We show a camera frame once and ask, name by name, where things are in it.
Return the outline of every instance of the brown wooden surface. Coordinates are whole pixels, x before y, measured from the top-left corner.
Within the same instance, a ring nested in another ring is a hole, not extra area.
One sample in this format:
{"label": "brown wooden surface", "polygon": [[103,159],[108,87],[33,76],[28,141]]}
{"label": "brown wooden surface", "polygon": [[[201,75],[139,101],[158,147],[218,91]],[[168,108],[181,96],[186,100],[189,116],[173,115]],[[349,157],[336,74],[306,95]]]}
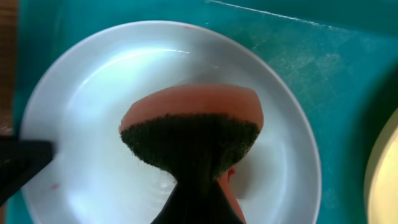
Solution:
{"label": "brown wooden surface", "polygon": [[[12,134],[12,94],[16,67],[17,0],[0,0],[0,135]],[[0,224],[4,207],[0,208]]]}

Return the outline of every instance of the yellow bowl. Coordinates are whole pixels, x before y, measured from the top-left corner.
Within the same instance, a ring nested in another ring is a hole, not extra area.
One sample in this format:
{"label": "yellow bowl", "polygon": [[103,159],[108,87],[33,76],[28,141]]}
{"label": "yellow bowl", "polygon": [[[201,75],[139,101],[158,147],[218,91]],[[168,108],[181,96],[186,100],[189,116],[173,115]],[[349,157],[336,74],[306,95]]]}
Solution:
{"label": "yellow bowl", "polygon": [[366,168],[364,200],[369,224],[398,223],[398,110],[374,144]]}

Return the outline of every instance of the white scratch line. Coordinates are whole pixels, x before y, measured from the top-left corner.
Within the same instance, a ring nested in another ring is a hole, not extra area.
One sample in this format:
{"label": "white scratch line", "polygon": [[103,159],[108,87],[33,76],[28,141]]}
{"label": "white scratch line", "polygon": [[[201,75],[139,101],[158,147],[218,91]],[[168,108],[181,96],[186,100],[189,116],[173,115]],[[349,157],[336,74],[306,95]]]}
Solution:
{"label": "white scratch line", "polygon": [[260,13],[264,13],[264,14],[268,14],[268,15],[272,15],[272,16],[277,16],[277,17],[281,17],[281,18],[286,18],[286,19],[291,19],[291,20],[295,20],[295,21],[299,21],[299,22],[304,22],[304,23],[307,23],[307,24],[315,25],[315,26],[325,26],[325,25],[319,24],[317,22],[311,22],[311,21],[306,21],[304,19],[299,19],[299,18],[296,18],[296,17],[283,16],[283,15],[275,14],[275,13],[272,13],[272,12],[261,11],[261,10],[257,10],[257,9],[251,9],[251,8],[243,7],[243,6],[237,6],[237,5],[225,3],[225,2],[222,2],[222,1],[209,0],[207,2],[213,2],[213,3],[217,3],[217,4],[222,4],[222,5],[225,5],[225,6],[236,7],[236,8],[239,8],[239,9],[246,9],[246,10],[250,10],[250,11],[254,11],[254,12],[260,12]]}

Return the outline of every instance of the blue-green tabletop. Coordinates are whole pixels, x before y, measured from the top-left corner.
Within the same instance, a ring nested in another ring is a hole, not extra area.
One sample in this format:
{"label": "blue-green tabletop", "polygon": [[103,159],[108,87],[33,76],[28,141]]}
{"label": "blue-green tabletop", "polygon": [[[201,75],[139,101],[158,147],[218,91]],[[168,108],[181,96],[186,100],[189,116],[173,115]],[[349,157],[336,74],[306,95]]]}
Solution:
{"label": "blue-green tabletop", "polygon": [[[398,106],[394,37],[202,0],[20,0],[15,126],[35,84],[60,54],[102,29],[143,20],[209,28],[267,62],[298,98],[317,139],[323,177],[318,223],[366,223],[367,159]],[[18,192],[8,201],[7,224],[28,223]]]}

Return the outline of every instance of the plate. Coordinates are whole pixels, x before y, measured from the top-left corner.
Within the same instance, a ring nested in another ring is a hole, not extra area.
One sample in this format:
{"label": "plate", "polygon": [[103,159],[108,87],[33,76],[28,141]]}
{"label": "plate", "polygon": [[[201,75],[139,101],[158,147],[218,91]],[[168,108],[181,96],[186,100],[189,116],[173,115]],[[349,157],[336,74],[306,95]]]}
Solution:
{"label": "plate", "polygon": [[374,144],[366,167],[364,199],[369,224],[398,223],[398,110]]}
{"label": "plate", "polygon": [[321,174],[311,127],[286,84],[260,58],[213,31],[145,21],[106,29],[65,52],[34,90],[22,139],[56,144],[23,187],[35,223],[150,223],[175,182],[139,161],[118,127],[136,100],[187,83],[252,88],[264,128],[232,188],[248,223],[315,223]]}

